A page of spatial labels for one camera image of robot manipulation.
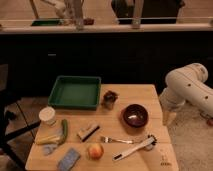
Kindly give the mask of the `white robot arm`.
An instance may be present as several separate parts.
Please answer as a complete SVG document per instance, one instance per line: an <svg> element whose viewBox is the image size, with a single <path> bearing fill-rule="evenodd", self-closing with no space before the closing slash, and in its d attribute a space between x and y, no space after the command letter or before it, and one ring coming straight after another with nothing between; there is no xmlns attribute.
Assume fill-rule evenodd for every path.
<svg viewBox="0 0 213 171"><path fill-rule="evenodd" d="M166 87L159 96L165 126L175 119L176 111L186 101L197 106L208 121L213 121L213 88L205 84L207 79L208 71L200 63L174 69L166 75Z"/></svg>

